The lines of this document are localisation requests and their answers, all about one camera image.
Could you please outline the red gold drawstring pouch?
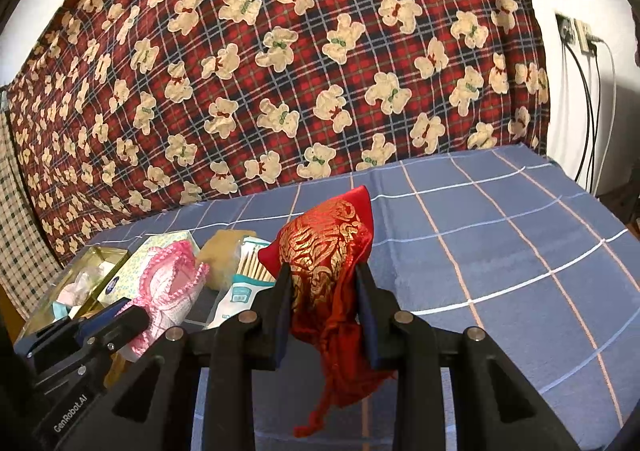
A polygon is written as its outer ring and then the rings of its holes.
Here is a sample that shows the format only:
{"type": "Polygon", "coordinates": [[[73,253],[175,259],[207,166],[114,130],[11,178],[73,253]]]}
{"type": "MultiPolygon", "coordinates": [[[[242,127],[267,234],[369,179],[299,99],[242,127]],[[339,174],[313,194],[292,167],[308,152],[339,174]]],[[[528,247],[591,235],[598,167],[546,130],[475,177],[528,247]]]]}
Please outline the red gold drawstring pouch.
{"type": "Polygon", "coordinates": [[[288,222],[258,252],[275,277],[285,263],[290,266],[290,333],[314,346],[321,359],[322,396],[307,424],[294,428],[297,438],[321,431],[330,408],[359,402],[393,375],[371,367],[357,322],[354,274],[368,260],[373,237],[370,195],[360,185],[288,222]]]}

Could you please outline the green patterned tissue box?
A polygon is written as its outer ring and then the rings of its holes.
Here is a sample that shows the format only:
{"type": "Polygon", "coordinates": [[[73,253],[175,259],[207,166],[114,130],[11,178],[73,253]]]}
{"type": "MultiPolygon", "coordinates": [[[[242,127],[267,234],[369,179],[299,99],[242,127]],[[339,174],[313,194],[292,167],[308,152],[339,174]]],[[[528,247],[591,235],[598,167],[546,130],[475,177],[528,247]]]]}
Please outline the green patterned tissue box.
{"type": "Polygon", "coordinates": [[[119,268],[114,277],[107,283],[98,297],[103,307],[111,306],[119,299],[134,299],[139,294],[141,275],[152,256],[166,246],[179,241],[188,241],[194,255],[200,252],[200,246],[195,242],[189,231],[174,231],[164,234],[151,235],[136,249],[119,268]]]}

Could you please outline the pink crochet cloth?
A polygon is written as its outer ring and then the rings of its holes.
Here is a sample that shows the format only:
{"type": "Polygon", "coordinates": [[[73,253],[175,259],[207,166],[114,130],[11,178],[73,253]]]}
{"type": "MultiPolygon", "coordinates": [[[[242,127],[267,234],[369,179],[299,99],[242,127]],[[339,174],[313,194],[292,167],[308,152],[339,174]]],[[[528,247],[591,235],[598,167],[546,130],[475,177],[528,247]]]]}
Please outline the pink crochet cloth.
{"type": "Polygon", "coordinates": [[[139,359],[171,327],[178,327],[198,299],[209,267],[198,261],[189,240],[155,247],[142,269],[137,292],[125,307],[142,308],[149,326],[119,350],[129,362],[139,359]]]}

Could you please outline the wall power socket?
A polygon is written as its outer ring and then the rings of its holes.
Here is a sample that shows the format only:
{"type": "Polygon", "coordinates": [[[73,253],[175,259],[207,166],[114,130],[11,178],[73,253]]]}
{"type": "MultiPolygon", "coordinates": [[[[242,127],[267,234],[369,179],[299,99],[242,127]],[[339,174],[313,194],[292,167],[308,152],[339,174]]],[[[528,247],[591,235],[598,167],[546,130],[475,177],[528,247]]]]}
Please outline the wall power socket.
{"type": "Polygon", "coordinates": [[[591,27],[577,18],[569,18],[561,13],[555,13],[555,21],[563,44],[578,47],[583,55],[595,56],[596,44],[600,39],[593,35],[591,27]]]}

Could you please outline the teal cloth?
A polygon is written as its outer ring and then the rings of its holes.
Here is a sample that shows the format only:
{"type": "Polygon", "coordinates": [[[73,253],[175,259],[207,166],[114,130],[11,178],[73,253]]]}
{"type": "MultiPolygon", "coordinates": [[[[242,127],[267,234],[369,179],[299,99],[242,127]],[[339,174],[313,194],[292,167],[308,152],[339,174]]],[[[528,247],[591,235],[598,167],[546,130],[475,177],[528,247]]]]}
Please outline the teal cloth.
{"type": "Polygon", "coordinates": [[[53,315],[53,319],[55,319],[55,321],[58,321],[68,317],[68,314],[70,313],[70,308],[63,304],[58,303],[57,301],[53,301],[51,305],[51,312],[53,315]]]}

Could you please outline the brown cardboard piece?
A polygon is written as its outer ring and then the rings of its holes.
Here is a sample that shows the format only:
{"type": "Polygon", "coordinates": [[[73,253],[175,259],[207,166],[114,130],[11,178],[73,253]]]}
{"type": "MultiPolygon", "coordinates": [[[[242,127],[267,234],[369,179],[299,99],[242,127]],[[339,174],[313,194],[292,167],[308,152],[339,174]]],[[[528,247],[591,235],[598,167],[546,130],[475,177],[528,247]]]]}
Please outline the brown cardboard piece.
{"type": "Polygon", "coordinates": [[[200,249],[196,260],[208,267],[205,284],[220,291],[231,283],[240,261],[240,246],[245,237],[254,237],[250,230],[218,230],[200,249]]]}

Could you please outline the blue checked tablecloth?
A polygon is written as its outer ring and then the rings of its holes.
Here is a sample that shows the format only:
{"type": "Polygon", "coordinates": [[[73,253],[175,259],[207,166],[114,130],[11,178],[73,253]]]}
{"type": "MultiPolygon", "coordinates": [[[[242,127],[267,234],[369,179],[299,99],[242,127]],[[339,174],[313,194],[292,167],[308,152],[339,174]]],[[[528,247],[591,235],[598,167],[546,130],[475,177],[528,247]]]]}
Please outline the blue checked tablecloth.
{"type": "Polygon", "coordinates": [[[272,240],[355,186],[371,197],[371,271],[401,308],[446,330],[479,325],[585,450],[608,445],[639,399],[639,243],[562,169],[529,151],[436,155],[213,200],[102,232],[134,251],[186,230],[272,240]]]}

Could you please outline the cotton swab pack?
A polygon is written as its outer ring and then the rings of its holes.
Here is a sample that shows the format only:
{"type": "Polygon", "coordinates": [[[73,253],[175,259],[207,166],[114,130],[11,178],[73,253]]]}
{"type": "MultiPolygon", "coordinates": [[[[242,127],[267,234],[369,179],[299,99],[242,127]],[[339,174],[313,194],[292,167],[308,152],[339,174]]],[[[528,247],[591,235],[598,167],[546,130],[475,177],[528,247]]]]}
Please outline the cotton swab pack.
{"type": "Polygon", "coordinates": [[[258,258],[259,251],[268,245],[268,241],[259,237],[242,237],[234,243],[224,267],[218,272],[218,296],[212,319],[206,324],[208,329],[250,310],[257,294],[273,286],[276,279],[258,258]]]}

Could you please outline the gold metal tin tray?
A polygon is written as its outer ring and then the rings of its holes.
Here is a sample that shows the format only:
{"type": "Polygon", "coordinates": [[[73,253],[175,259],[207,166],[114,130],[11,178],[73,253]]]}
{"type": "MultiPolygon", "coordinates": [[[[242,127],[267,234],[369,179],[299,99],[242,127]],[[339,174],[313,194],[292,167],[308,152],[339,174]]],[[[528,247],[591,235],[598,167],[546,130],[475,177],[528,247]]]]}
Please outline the gold metal tin tray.
{"type": "Polygon", "coordinates": [[[127,259],[130,252],[116,247],[88,246],[51,282],[51,285],[25,323],[18,338],[35,333],[55,322],[51,312],[53,301],[70,308],[68,317],[88,317],[103,306],[98,297],[127,259]]]}

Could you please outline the red plaid teddy bear blanket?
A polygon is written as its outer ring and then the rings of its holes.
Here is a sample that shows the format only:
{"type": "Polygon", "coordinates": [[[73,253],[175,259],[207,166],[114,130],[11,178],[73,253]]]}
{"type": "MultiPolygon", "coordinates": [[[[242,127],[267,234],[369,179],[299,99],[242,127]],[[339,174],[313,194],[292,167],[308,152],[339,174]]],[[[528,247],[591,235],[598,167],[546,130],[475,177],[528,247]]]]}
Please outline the red plaid teddy bear blanket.
{"type": "Polygon", "coordinates": [[[521,143],[550,120],[532,0],[65,0],[8,89],[57,260],[201,200],[521,143]]]}

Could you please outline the beige checked cloth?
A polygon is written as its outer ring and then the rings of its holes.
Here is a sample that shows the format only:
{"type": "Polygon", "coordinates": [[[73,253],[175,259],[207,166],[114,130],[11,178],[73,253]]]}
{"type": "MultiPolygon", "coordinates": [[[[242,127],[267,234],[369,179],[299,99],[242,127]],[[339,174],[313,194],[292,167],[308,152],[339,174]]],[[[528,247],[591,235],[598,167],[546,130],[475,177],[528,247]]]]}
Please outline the beige checked cloth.
{"type": "Polygon", "coordinates": [[[27,320],[61,267],[32,215],[6,112],[1,113],[0,153],[1,286],[27,320]]]}

